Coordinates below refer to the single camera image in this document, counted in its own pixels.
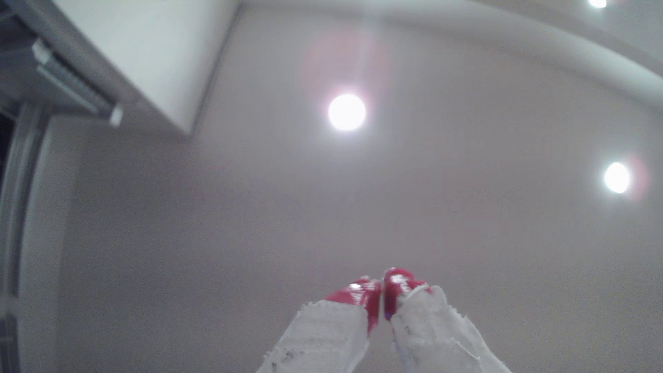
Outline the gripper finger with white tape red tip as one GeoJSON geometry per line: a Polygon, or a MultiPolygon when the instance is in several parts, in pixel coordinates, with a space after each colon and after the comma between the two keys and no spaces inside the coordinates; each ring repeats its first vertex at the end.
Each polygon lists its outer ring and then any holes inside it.
{"type": "Polygon", "coordinates": [[[440,286],[396,267],[383,283],[384,316],[405,372],[510,372],[440,286]]]}
{"type": "Polygon", "coordinates": [[[360,277],[304,304],[257,372],[354,372],[378,325],[382,282],[360,277]]]}

